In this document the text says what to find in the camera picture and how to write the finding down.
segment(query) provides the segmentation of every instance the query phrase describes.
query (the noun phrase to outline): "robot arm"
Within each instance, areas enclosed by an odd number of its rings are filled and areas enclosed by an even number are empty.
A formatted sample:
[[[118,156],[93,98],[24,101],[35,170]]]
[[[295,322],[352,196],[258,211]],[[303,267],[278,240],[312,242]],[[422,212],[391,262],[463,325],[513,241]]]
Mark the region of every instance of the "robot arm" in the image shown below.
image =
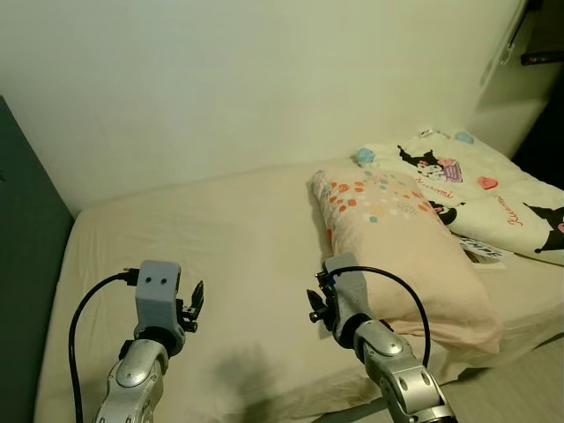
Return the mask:
[[[374,319],[361,272],[330,277],[339,268],[357,265],[353,255],[334,256],[316,275],[326,302],[308,290],[312,322],[323,320],[344,348],[353,349],[368,377],[382,390],[395,423],[456,423],[436,380],[413,355],[406,339]]]
[[[204,303],[202,282],[192,294],[190,308],[176,299],[180,271],[176,263],[141,264],[135,294],[135,340],[125,342],[120,361],[108,376],[108,393],[95,423],[152,422],[168,359],[184,346],[184,331],[196,332],[196,319]]]

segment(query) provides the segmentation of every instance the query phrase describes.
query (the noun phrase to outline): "label tag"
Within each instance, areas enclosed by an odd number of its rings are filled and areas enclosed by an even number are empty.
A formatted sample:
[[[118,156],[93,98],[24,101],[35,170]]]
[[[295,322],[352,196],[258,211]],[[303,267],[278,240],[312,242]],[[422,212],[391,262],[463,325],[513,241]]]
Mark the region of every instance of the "label tag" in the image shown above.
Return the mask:
[[[505,269],[505,264],[496,258],[479,256],[468,250],[464,250],[464,253],[476,269]]]
[[[513,253],[506,251],[504,249],[497,249],[496,247],[492,247],[485,242],[473,240],[472,238],[468,238],[467,236],[456,236],[460,246],[466,250],[471,252],[473,255],[482,256],[494,261],[500,261],[503,257],[510,256]]]

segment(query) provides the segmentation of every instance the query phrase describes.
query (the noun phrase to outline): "black cable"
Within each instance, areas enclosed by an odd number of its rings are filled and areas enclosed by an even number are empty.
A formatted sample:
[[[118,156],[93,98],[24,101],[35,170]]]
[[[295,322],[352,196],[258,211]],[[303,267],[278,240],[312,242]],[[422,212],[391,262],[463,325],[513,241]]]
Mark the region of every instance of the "black cable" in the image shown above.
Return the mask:
[[[338,276],[341,273],[347,273],[352,271],[369,271],[372,273],[377,273],[379,275],[383,275],[386,278],[390,278],[398,282],[405,290],[411,295],[415,304],[417,304],[417,309],[419,310],[419,314],[421,315],[421,320],[423,321],[423,332],[425,333],[425,352],[423,353],[423,366],[427,367],[429,364],[429,357],[431,355],[431,330],[429,329],[429,321],[427,319],[427,313],[425,312],[425,308],[423,307],[423,303],[413,291],[407,282],[403,281],[399,276],[394,275],[393,273],[389,273],[388,271],[383,271],[382,269],[377,269],[375,267],[369,266],[345,266],[339,269],[335,269],[329,272],[328,277],[333,278],[333,276]]]
[[[110,276],[109,278],[102,280],[94,288],[88,291],[88,293],[85,295],[85,298],[83,298],[80,304],[78,304],[77,311],[74,312],[74,316],[72,317],[72,322],[70,323],[70,329],[69,329],[69,367],[70,367],[70,379],[72,380],[72,395],[74,396],[74,410],[75,410],[77,423],[84,422],[84,418],[82,415],[82,397],[80,396],[80,381],[78,380],[77,360],[74,351],[74,338],[77,331],[77,324],[78,324],[78,319],[80,317],[80,313],[82,313],[82,310],[84,309],[86,303],[103,286],[106,286],[107,284],[113,282],[114,280],[125,280],[128,282],[128,285],[130,285],[130,282],[133,280],[133,278],[135,278],[135,282],[137,282],[138,273],[139,273],[138,269],[129,269],[127,272],[118,273],[114,276]]]

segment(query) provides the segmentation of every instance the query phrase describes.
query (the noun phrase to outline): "floor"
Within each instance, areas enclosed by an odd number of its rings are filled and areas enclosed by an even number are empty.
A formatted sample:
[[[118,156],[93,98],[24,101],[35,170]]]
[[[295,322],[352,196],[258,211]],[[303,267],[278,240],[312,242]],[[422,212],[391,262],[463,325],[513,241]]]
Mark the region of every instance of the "floor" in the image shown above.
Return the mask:
[[[460,423],[564,422],[564,338],[442,387]],[[393,423],[380,401],[319,423]]]

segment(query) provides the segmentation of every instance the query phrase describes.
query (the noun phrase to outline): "bed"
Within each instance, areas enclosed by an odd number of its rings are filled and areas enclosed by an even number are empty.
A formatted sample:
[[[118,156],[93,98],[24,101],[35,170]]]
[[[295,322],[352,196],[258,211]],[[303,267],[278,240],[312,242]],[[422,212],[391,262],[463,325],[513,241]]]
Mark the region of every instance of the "bed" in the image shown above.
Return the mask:
[[[200,279],[205,284],[198,332],[170,361],[155,421],[312,421],[378,397],[354,353],[308,320],[306,289],[331,250],[306,181],[327,165],[239,174],[83,211],[56,291],[35,421],[74,421],[66,340],[78,302],[98,281],[148,258],[181,265],[181,298]],[[480,271],[503,322],[500,353],[433,343],[430,369],[439,382],[513,360],[564,331],[562,267],[517,255],[505,264]],[[133,288],[119,282],[83,313],[77,356],[85,421],[136,321]],[[422,339],[409,338],[420,356]]]

